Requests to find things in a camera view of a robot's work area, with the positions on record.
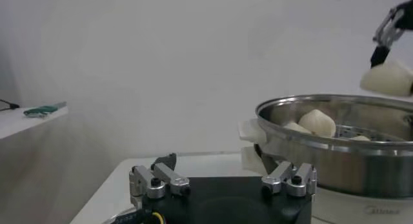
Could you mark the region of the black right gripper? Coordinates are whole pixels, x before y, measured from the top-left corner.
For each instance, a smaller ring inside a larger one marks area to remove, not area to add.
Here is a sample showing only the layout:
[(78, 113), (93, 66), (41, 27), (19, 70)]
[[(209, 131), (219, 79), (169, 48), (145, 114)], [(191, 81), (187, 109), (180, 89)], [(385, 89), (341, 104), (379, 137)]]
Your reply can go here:
[(381, 65), (390, 53), (392, 44), (404, 33), (413, 29), (413, 0), (405, 1), (390, 10), (372, 38), (376, 47), (370, 58), (371, 67)]

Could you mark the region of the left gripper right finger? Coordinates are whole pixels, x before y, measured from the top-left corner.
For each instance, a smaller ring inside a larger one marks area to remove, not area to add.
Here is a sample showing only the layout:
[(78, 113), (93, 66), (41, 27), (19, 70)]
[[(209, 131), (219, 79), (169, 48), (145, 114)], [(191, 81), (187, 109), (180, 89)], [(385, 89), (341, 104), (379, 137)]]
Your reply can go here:
[(276, 159), (261, 155), (265, 171), (261, 178), (261, 194), (271, 198), (281, 192), (288, 196), (302, 198), (307, 195), (314, 197), (317, 192), (317, 170), (309, 163), (295, 166), (285, 159)]

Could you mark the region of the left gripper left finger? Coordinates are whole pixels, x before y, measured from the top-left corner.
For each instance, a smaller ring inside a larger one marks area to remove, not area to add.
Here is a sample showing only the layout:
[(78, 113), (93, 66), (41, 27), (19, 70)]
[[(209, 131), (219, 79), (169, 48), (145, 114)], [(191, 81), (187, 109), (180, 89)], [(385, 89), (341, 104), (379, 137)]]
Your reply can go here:
[(149, 199), (161, 199), (166, 189), (175, 196), (190, 195), (190, 180), (175, 172), (177, 155), (171, 153), (156, 158), (149, 168), (136, 165), (129, 172), (131, 198), (146, 196)]

